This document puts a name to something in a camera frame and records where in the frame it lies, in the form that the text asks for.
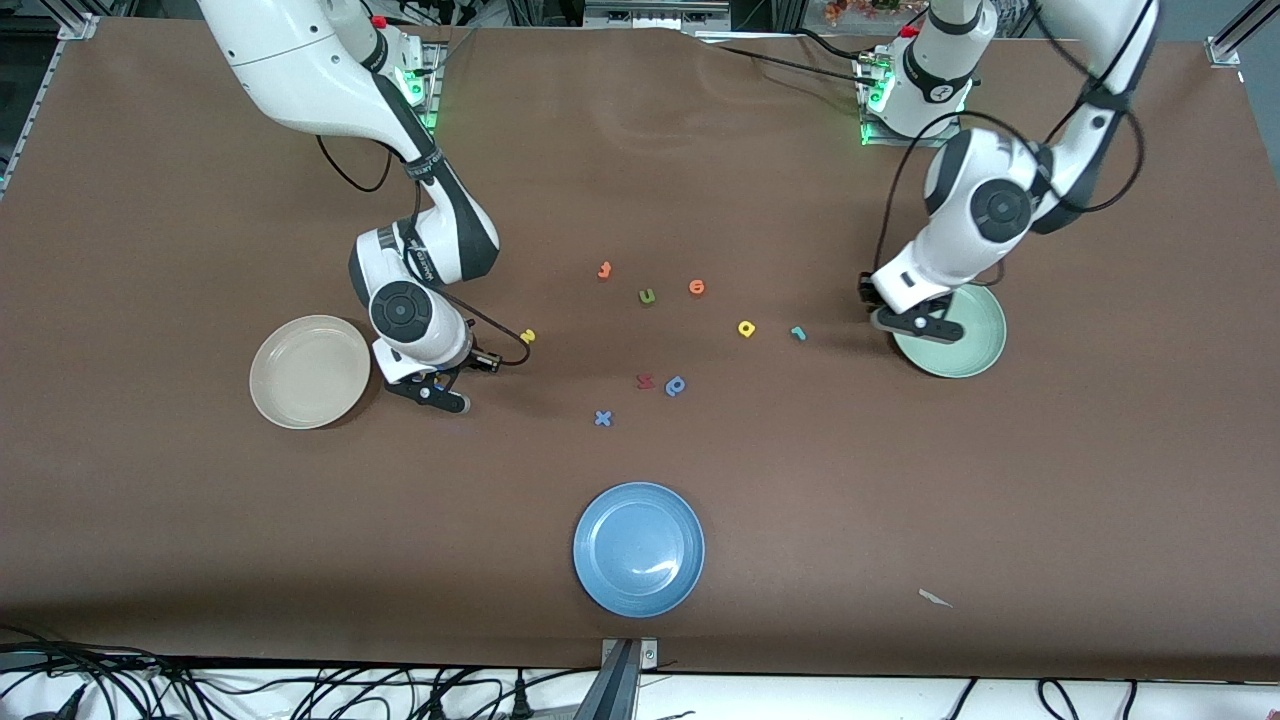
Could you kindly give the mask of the pale green round plate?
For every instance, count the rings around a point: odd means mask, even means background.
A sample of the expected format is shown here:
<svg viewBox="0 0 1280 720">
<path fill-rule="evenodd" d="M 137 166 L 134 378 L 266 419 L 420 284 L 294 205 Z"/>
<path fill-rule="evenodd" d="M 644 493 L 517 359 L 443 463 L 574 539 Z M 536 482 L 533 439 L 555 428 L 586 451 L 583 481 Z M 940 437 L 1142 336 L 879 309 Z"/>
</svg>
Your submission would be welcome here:
<svg viewBox="0 0 1280 720">
<path fill-rule="evenodd" d="M 937 299 L 927 316 L 933 325 L 955 325 L 961 334 L 954 342 L 941 342 L 925 334 L 893 333 L 902 355 L 918 369 L 946 379 L 979 375 L 1000 359 L 1007 323 L 993 292 L 977 284 L 965 284 L 948 299 Z"/>
</svg>

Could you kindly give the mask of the beige brown round plate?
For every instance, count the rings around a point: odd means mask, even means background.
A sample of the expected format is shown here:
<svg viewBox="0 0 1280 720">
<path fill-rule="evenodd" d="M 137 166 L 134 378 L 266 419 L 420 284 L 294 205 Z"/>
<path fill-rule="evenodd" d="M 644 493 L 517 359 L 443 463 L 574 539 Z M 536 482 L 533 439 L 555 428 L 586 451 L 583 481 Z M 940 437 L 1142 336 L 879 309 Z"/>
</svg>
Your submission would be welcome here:
<svg viewBox="0 0 1280 720">
<path fill-rule="evenodd" d="M 250 397 L 271 424 L 311 430 L 339 421 L 361 400 L 370 375 L 370 351 L 353 324 L 302 316 L 260 345 L 250 366 Z"/>
</svg>

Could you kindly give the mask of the blue round plate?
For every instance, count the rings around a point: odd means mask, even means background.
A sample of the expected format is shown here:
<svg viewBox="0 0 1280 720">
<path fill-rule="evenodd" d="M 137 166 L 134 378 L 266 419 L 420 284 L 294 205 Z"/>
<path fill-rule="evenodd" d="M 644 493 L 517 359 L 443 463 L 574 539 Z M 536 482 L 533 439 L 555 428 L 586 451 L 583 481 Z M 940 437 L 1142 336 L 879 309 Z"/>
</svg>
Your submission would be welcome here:
<svg viewBox="0 0 1280 720">
<path fill-rule="evenodd" d="M 580 585 L 602 609 L 628 619 L 658 618 L 696 589 L 707 539 L 681 495 L 630 482 L 603 491 L 585 507 L 572 560 Z"/>
</svg>

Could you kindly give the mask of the orange leaf decoration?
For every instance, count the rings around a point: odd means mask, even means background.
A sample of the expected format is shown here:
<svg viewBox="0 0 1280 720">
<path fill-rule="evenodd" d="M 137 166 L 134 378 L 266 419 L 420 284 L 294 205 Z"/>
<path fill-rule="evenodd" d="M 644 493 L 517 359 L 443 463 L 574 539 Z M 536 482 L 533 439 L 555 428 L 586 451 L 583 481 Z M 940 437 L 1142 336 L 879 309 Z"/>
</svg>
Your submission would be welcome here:
<svg viewBox="0 0 1280 720">
<path fill-rule="evenodd" d="M 829 26 L 841 22 L 887 22 L 910 9 L 911 0 L 824 0 L 822 15 Z"/>
</svg>

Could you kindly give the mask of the brown table cover mat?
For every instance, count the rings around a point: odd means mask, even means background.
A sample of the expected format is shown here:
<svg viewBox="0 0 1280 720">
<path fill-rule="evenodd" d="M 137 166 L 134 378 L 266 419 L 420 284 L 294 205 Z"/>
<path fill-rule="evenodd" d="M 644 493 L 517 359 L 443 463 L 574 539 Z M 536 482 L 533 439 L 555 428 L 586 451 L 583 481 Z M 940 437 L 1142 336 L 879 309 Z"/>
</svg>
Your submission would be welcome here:
<svg viewBox="0 0 1280 720">
<path fill-rule="evenodd" d="M 460 38 L 438 138 L 502 254 L 454 291 L 532 356 L 462 377 L 463 415 L 372 389 L 301 432 L 256 411 L 253 355 L 298 316 L 364 324 L 351 245 L 412 186 L 342 182 L 200 22 L 67 46 L 0 201 L 0 623 L 200 656 L 567 667 L 649 635 L 681 670 L 1280 682 L 1280 188 L 1198 44 L 1151 58 L 1132 192 L 1009 255 L 1002 357 L 945 380 L 859 301 L 901 152 L 860 143 L 836 81 L 669 29 Z M 582 511 L 630 482 L 705 533 L 658 618 L 573 570 Z"/>
</svg>

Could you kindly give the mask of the grey metal box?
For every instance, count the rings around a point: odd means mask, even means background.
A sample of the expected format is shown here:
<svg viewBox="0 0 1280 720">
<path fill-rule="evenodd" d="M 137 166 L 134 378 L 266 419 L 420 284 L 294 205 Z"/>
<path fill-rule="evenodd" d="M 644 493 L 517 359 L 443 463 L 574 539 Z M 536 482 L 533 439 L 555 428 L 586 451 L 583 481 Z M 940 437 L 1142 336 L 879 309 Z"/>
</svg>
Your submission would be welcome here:
<svg viewBox="0 0 1280 720">
<path fill-rule="evenodd" d="M 582 0 L 582 27 L 730 32 L 730 0 Z"/>
</svg>

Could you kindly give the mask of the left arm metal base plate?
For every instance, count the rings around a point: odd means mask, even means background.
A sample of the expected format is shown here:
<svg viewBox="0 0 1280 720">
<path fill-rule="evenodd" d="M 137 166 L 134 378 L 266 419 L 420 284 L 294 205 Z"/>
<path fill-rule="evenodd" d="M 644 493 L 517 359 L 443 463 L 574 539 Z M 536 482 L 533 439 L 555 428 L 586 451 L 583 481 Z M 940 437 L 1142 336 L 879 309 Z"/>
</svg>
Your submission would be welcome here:
<svg viewBox="0 0 1280 720">
<path fill-rule="evenodd" d="M 959 120 L 941 117 L 965 108 L 973 78 L 942 85 L 928 79 L 919 87 L 900 55 L 901 47 L 884 44 L 851 61 L 855 78 L 864 82 L 858 90 L 861 142 L 906 146 L 923 131 L 920 143 L 937 147 L 957 133 Z"/>
</svg>

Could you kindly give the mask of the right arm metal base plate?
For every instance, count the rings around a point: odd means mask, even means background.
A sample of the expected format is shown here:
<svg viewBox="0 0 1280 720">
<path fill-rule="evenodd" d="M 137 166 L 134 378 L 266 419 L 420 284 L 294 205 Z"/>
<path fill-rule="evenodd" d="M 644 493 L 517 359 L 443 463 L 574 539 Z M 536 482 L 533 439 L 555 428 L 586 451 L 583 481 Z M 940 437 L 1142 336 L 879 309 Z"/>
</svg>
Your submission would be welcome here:
<svg viewBox="0 0 1280 720">
<path fill-rule="evenodd" d="M 402 92 L 424 127 L 434 133 L 442 105 L 448 42 L 406 41 L 401 54 Z"/>
</svg>

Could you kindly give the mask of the aluminium frame rail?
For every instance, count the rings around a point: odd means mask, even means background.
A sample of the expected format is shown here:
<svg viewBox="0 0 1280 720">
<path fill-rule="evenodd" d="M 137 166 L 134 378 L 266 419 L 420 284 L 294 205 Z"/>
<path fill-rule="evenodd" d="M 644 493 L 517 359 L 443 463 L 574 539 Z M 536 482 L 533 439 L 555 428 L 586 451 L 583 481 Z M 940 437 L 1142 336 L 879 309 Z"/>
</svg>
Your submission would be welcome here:
<svg viewBox="0 0 1280 720">
<path fill-rule="evenodd" d="M 1274 19 L 1280 17 L 1280 0 L 1248 0 L 1216 35 L 1204 41 L 1212 67 L 1238 67 L 1239 51 Z"/>
<path fill-rule="evenodd" d="M 67 45 L 90 38 L 99 18 L 84 0 L 0 0 L 0 201 Z"/>
</svg>

